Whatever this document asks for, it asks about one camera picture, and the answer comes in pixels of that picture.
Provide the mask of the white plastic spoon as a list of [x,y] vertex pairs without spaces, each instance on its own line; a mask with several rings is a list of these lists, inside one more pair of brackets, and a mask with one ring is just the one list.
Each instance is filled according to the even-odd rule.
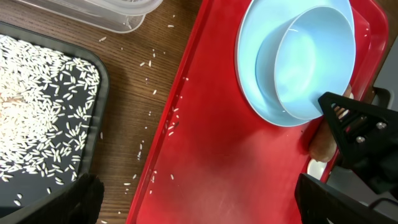
[[319,162],[315,159],[311,159],[307,166],[307,174],[316,178],[317,180],[320,180],[326,169],[326,166],[326,162]]

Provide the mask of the clear plastic storage bin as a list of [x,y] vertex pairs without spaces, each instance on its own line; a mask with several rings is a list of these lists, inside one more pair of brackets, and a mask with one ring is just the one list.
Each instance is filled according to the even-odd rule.
[[25,4],[118,34],[136,30],[162,0],[20,0]]

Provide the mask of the light blue bowl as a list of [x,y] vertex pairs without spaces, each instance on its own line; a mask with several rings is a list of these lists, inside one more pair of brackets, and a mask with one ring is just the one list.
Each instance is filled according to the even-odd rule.
[[279,126],[298,126],[322,115],[318,98],[342,95],[351,79],[356,44],[345,16],[315,6],[266,34],[255,75]]

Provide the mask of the grey dishwasher rack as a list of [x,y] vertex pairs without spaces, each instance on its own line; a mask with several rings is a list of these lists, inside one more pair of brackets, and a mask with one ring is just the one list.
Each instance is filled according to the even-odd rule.
[[[376,89],[376,96],[372,104],[396,111],[397,42],[393,43],[373,87]],[[395,199],[390,192],[375,194],[353,171],[340,166],[334,166],[327,184],[365,206],[380,198]]]

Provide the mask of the black food waste tray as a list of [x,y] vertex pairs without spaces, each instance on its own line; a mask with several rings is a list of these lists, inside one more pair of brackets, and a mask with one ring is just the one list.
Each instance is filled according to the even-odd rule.
[[[109,75],[103,62],[93,52],[85,48],[5,22],[1,22],[1,34],[22,39],[41,47],[58,50],[70,57],[80,57],[93,63],[99,70],[100,84],[98,96],[94,103],[93,118],[89,122],[88,142],[83,148],[82,159],[77,166],[79,177],[88,174],[109,93]],[[17,174],[15,182],[1,184],[1,223],[19,223],[24,208],[34,208],[40,205],[49,197],[65,190],[72,183],[74,182],[57,185],[50,180],[43,180],[37,176]]]

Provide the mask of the light blue plate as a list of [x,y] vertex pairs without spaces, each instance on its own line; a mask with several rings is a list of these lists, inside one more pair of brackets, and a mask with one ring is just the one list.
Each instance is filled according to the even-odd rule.
[[353,12],[348,0],[256,0],[250,3],[241,21],[235,51],[239,85],[252,109],[273,125],[279,126],[272,117],[271,105],[263,98],[256,81],[259,47],[273,28],[315,6],[331,6],[339,10],[347,18],[355,35]]

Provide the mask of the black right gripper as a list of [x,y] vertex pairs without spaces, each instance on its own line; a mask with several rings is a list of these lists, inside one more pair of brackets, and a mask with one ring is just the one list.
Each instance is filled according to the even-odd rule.
[[318,99],[348,167],[376,194],[397,188],[397,112],[331,92]]

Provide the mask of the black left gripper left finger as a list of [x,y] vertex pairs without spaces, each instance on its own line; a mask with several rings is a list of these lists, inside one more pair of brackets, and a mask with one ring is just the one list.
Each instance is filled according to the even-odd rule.
[[84,174],[65,190],[34,208],[24,208],[22,224],[94,224],[104,198],[104,183],[93,174]]

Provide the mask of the red serving tray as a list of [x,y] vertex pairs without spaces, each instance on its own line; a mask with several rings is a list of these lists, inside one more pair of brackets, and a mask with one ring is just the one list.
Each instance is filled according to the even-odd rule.
[[254,1],[203,1],[131,204],[128,223],[300,223],[295,186],[315,119],[262,119],[238,82]]

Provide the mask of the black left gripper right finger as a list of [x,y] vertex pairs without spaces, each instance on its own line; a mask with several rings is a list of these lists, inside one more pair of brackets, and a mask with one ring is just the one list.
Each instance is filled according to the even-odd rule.
[[397,221],[374,209],[383,201],[393,205],[397,202],[381,198],[365,206],[304,173],[298,177],[295,201],[303,224],[397,224]]

